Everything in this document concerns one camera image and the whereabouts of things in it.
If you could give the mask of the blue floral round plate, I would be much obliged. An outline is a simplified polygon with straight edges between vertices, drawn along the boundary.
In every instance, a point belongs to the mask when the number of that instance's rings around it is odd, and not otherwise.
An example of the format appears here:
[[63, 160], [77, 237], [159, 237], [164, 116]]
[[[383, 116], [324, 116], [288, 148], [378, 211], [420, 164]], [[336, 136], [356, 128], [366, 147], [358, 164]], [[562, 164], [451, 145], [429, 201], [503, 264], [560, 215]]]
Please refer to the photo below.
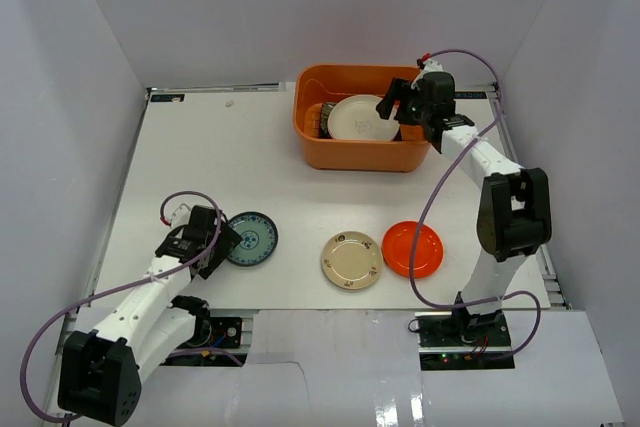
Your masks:
[[276, 224], [267, 215], [246, 211], [228, 221], [229, 227], [240, 236], [239, 244], [227, 260], [240, 267], [253, 267], [266, 261], [275, 251], [279, 234]]

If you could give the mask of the cream white round plate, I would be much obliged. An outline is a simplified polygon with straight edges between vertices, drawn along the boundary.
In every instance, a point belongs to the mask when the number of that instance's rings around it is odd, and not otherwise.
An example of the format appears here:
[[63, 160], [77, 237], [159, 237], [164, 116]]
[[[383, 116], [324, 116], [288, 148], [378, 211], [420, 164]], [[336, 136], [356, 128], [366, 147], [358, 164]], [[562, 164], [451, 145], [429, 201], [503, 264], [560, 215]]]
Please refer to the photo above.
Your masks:
[[380, 117], [376, 107], [381, 100], [374, 95], [354, 95], [338, 102], [328, 116], [329, 135], [334, 140], [393, 141], [400, 124], [392, 117]]

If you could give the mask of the black square floral plate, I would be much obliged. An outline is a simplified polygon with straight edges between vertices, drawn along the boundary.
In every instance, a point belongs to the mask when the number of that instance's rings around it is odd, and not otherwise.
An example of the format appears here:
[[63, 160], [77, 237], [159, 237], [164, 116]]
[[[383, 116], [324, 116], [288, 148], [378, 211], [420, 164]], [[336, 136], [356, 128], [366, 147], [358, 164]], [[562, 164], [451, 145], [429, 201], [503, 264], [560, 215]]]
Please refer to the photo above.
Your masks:
[[329, 132], [328, 120], [329, 117], [336, 106], [335, 102], [325, 102], [322, 104], [320, 109], [320, 118], [319, 118], [319, 137], [323, 139], [330, 139], [331, 134]]

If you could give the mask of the beige round patterned plate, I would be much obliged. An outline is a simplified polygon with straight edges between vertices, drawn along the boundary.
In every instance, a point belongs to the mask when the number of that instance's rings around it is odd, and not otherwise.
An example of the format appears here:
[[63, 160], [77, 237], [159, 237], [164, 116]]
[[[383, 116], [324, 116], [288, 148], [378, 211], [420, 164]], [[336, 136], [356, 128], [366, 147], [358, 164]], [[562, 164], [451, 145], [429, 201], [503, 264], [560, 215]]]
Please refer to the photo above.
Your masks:
[[322, 249], [320, 265], [335, 286], [350, 291], [369, 288], [384, 268], [380, 246], [359, 231], [343, 231], [331, 237]]

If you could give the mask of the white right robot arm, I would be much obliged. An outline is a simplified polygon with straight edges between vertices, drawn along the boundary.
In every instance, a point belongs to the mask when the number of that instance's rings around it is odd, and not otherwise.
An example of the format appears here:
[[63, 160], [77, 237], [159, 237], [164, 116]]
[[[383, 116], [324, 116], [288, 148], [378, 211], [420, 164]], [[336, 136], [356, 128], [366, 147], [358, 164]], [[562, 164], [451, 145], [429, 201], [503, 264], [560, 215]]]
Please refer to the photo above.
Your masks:
[[422, 73], [414, 81], [393, 79], [376, 111], [385, 120], [420, 127], [431, 146], [450, 160], [450, 167], [461, 169], [480, 190], [480, 254], [449, 308], [453, 337], [463, 345], [475, 345], [501, 318], [518, 269], [551, 238], [547, 174], [509, 160], [469, 117], [457, 113], [455, 82], [447, 72]]

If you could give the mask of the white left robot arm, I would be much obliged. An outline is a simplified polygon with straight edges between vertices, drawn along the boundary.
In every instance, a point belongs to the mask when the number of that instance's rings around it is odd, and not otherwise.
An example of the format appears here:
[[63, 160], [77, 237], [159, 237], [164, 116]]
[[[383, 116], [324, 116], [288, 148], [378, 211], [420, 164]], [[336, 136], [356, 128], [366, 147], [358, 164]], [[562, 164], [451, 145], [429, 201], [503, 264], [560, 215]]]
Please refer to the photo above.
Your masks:
[[209, 346], [215, 322], [207, 301], [184, 295], [207, 279], [241, 238], [224, 214], [195, 206], [154, 253], [145, 284], [133, 288], [88, 332], [74, 331], [62, 351], [58, 406], [72, 414], [122, 426], [135, 411], [142, 385], [178, 348]]

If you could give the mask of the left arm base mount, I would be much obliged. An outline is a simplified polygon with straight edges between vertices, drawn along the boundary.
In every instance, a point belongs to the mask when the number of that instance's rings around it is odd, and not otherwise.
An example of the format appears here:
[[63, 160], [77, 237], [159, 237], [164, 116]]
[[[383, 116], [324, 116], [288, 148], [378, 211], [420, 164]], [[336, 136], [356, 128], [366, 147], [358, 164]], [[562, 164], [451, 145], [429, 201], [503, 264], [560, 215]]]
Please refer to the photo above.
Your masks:
[[243, 319], [241, 317], [208, 317], [197, 319], [194, 334], [177, 347], [177, 350], [201, 347], [240, 348], [242, 344]]

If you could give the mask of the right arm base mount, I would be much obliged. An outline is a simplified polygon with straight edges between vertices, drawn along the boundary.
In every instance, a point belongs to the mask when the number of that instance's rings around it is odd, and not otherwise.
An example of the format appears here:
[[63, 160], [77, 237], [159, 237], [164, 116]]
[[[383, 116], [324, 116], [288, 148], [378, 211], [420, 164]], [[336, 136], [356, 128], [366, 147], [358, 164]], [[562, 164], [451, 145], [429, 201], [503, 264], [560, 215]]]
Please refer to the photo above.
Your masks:
[[464, 330], [451, 312], [419, 312], [407, 324], [417, 336], [423, 371], [490, 370], [515, 367], [506, 320]]

